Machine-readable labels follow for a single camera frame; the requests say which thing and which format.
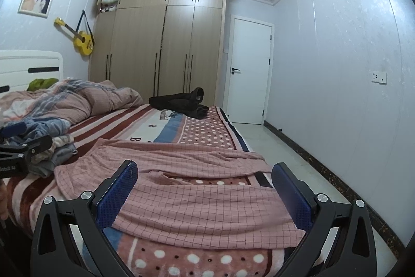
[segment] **yellow guitar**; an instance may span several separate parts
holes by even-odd
[[[66,24],[62,18],[56,18],[55,24],[66,27],[74,34],[75,37],[73,37],[73,45],[79,50],[80,53],[85,56],[89,56],[92,53],[94,50],[94,44],[90,34],[87,34],[85,31],[76,32],[68,24]]]

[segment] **screw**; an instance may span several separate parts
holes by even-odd
[[[356,200],[356,205],[360,208],[364,207],[364,202],[362,200]]]
[[[89,198],[91,198],[92,193],[90,191],[84,191],[82,193],[82,195],[80,196],[80,198],[82,198],[83,200],[88,200]]]
[[[53,197],[52,196],[47,196],[45,197],[45,199],[43,200],[44,204],[49,204],[53,201]]]
[[[320,202],[327,202],[329,200],[329,198],[327,196],[325,196],[324,194],[318,194],[317,195],[317,200],[319,200]]]

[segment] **tile floor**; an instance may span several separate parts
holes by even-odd
[[[349,203],[329,181],[267,128],[253,124],[235,123],[234,125],[252,150],[261,154],[269,165],[273,166],[278,162],[285,162],[296,177],[305,181],[315,193],[324,193],[334,202]],[[325,257],[330,251],[336,232],[336,228],[331,230],[323,247],[322,251]],[[376,231],[373,232],[376,245],[377,276],[385,277],[396,263],[396,258],[379,234]]]

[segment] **white headboard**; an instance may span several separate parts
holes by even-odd
[[[63,60],[59,52],[0,50],[0,97],[8,92],[25,91],[37,78],[63,79]]]

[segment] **photo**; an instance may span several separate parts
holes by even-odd
[[[52,0],[22,0],[18,12],[47,18]]]

